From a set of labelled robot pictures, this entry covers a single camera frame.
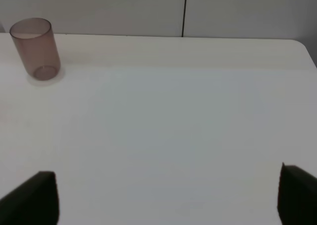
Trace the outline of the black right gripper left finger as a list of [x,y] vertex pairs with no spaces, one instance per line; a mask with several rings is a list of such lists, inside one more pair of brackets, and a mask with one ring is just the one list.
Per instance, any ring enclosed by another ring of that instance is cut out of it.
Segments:
[[59,196],[53,171],[40,171],[0,199],[2,225],[56,225]]

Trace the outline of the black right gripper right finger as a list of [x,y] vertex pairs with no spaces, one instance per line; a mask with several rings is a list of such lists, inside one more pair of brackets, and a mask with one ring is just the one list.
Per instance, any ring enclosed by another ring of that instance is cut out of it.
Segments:
[[277,211],[282,225],[316,225],[317,178],[297,166],[283,164]]

